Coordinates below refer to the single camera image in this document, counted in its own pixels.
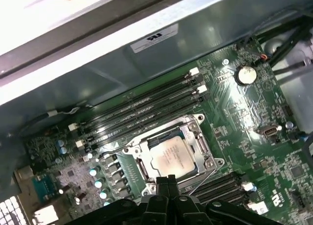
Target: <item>screw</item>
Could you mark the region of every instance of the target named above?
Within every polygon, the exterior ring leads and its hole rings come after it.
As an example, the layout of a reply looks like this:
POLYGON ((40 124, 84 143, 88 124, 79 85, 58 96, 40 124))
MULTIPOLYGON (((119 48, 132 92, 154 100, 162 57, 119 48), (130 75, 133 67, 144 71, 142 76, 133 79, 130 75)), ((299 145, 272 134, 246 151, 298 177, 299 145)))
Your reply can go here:
POLYGON ((195 124, 195 123, 191 123, 190 125, 189 125, 189 129, 190 130, 195 130, 197 128, 197 125, 195 124))
POLYGON ((213 202, 212 205, 213 205, 214 207, 221 207, 221 206, 222 206, 222 204, 219 203, 219 202, 213 202))
POLYGON ((212 166, 213 166, 213 162, 212 162, 211 160, 207 160, 207 161, 205 162, 205 166, 206 166, 207 168, 212 167, 212 166))
POLYGON ((229 60, 228 59, 224 59, 223 62, 222 62, 222 65, 224 65, 224 66, 225 65, 229 65, 229 60))
POLYGON ((180 197, 179 200, 180 200, 181 202, 186 202, 186 201, 188 200, 188 198, 186 198, 186 197, 180 197))
POLYGON ((293 123, 291 121, 287 121, 285 127, 286 129, 291 130, 293 128, 293 123))

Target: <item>chip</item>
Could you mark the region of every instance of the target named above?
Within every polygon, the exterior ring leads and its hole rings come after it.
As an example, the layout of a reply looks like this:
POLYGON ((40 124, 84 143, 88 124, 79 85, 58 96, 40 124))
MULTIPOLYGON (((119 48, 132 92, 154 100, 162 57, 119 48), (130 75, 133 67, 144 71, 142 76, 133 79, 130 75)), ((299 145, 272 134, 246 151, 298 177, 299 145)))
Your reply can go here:
POLYGON ((92 183, 91 181, 89 181, 89 182, 86 183, 86 186, 87 186, 87 187, 92 187, 92 186, 93 186, 93 183, 92 183))
POLYGON ((151 165, 161 176, 175 175, 178 179, 196 168, 190 151, 190 146, 186 146, 180 136, 175 136, 150 150, 151 165))
POLYGON ((268 168, 268 161, 267 161, 267 160, 262 160, 262 161, 260 162, 260 164, 261 164, 261 166, 262 166, 263 168, 268 168))
POLYGON ((300 176, 302 176, 304 174, 303 169, 302 169, 301 166, 296 166, 294 168, 291 168, 290 171, 291 171, 292 176, 294 178, 298 178, 298 177, 300 177, 300 176))
POLYGON ((259 163, 254 163, 254 164, 253 164, 253 168, 254 168, 255 170, 259 170, 259 169, 261 168, 261 166, 260 166, 259 163))
POLYGON ((72 170, 70 170, 70 171, 68 171, 67 175, 68 175, 69 177, 72 177, 72 176, 74 176, 74 172, 73 172, 72 170))

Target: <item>capacitor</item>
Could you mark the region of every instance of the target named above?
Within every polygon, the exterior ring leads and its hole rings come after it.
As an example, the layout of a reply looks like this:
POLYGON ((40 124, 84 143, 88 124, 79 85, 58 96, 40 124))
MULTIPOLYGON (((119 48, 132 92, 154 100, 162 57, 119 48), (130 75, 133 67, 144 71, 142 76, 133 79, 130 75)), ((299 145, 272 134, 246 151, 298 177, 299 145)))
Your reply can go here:
POLYGON ((75 201, 80 203, 82 199, 85 198, 86 195, 87 195, 86 193, 79 194, 77 197, 75 197, 75 201))
POLYGON ((57 164, 62 163, 62 159, 61 159, 61 158, 59 158, 59 157, 58 157, 58 158, 56 158, 54 161, 55 161, 55 163, 57 163, 57 164))
POLYGON ((61 140, 61 139, 59 139, 58 141, 57 141, 57 146, 58 147, 63 147, 64 146, 64 141, 63 140, 61 140))
POLYGON ((99 197, 101 199, 106 199, 108 197, 108 194, 109 194, 109 190, 108 189, 103 189, 100 194, 99 194, 99 197))
POLYGON ((60 153, 61 154, 66 154, 67 153, 67 148, 66 147, 60 148, 60 153))
POLYGON ((291 121, 287 121, 285 124, 285 127, 287 130, 291 130, 293 128, 294 124, 291 121))
POLYGON ((106 205, 109 205, 113 202, 113 199, 111 198, 108 198, 104 203, 103 203, 103 206, 106 206, 106 205))
POLYGON ((88 154, 87 154, 87 158, 88 158, 88 159, 92 159, 92 157, 93 157, 92 153, 88 153, 88 154))
POLYGON ((107 165, 109 165, 109 164, 113 163, 117 159, 117 156, 115 154, 114 155, 109 155, 109 156, 104 155, 104 159, 105 159, 105 163, 107 165))
POLYGON ((127 197, 130 195, 130 191, 131 191, 130 187, 123 188, 122 190, 119 191, 118 196, 122 198, 127 197))
POLYGON ((256 78, 256 70, 250 66, 239 67, 235 72, 235 81, 241 86, 251 85, 256 78))
POLYGON ((101 188, 104 182, 105 182, 105 178, 100 178, 96 182, 94 182, 94 186, 96 188, 101 188))
POLYGON ((113 172, 117 171, 120 167, 121 167, 121 165, 119 163, 114 163, 108 167, 108 172, 113 173, 113 172))
POLYGON ((61 189, 59 189, 59 193, 60 194, 64 194, 65 192, 67 192, 70 189, 69 185, 66 185, 64 187, 62 187, 61 189))
POLYGON ((96 166, 96 167, 94 167, 93 169, 91 169, 90 171, 89 171, 89 174, 91 175, 91 176, 96 176, 97 174, 98 174, 98 172, 100 171, 100 166, 98 165, 98 166, 96 166))

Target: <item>white sticker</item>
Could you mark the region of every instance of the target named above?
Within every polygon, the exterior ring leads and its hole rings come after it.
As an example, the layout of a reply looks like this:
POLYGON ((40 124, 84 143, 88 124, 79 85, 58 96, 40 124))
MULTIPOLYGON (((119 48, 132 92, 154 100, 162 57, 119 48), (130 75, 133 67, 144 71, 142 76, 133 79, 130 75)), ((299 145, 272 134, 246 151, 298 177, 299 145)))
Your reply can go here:
POLYGON ((134 53, 138 53, 144 49, 147 49, 159 42, 164 41, 170 37, 175 36, 178 33, 178 23, 174 24, 168 28, 165 28, 159 32, 156 32, 145 39, 142 39, 134 44, 131 45, 134 53))
POLYGON ((265 202, 259 202, 257 204, 256 203, 249 203, 248 207, 260 215, 268 212, 268 207, 266 206, 265 202))

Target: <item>green circuit board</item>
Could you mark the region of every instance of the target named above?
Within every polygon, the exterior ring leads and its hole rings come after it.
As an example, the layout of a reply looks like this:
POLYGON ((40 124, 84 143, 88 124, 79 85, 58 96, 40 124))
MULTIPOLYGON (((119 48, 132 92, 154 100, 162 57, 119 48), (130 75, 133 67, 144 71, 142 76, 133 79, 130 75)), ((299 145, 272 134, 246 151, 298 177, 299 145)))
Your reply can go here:
MULTIPOLYGON (((262 53, 257 41, 252 41, 248 47, 237 49, 236 45, 227 46, 26 138, 24 142, 33 171, 38 175, 50 175, 56 188, 61 184, 75 184, 77 187, 72 188, 73 194, 68 194, 68 199, 72 202, 79 190, 88 191, 86 202, 80 205, 72 203, 69 209, 72 219, 102 207, 103 201, 99 198, 101 190, 91 186, 94 178, 88 172, 97 165, 104 165, 106 159, 82 160, 76 151, 76 142, 80 137, 74 137, 68 126, 71 123, 88 122, 125 102, 135 107, 137 104, 132 103, 132 100, 136 97, 170 83, 197 67, 203 75, 208 98, 191 106, 186 106, 183 99, 176 102, 175 106, 160 106, 168 115, 154 122, 152 127, 185 114, 204 114, 205 120, 201 124, 204 137, 213 156, 225 160, 222 169, 209 181, 230 172, 247 174, 257 188, 250 203, 264 202, 268 211, 262 213, 263 216, 282 224, 310 224, 310 219, 313 220, 313 172, 301 152, 302 143, 290 138, 290 134, 298 129, 271 68, 267 64, 255 66, 257 78, 248 86, 239 85, 234 78, 238 67, 251 64, 262 53), (287 122, 292 122, 293 127, 285 128, 287 122), (263 127, 272 125, 281 127, 274 138, 258 132, 263 127), (67 148, 66 154, 61 154, 56 146, 60 140, 67 148), (301 197, 304 206, 301 207, 299 200, 295 200, 296 195, 301 197)), ((141 132, 143 131, 134 131, 114 141, 104 141, 94 151, 101 154, 125 146, 141 132)), ((80 135, 89 136, 86 130, 80 135)), ((91 145, 97 144, 96 140, 90 142, 91 145)), ((121 152, 116 157, 127 178, 127 185, 131 188, 131 198, 139 199, 145 181, 134 158, 121 152)), ((100 174, 101 177, 107 177, 105 171, 100 174)), ((109 181, 107 178, 105 185, 113 191, 109 181)), ((182 189, 182 192, 192 190, 195 186, 197 184, 182 189)), ((109 197, 112 200, 120 198, 113 194, 109 197)))

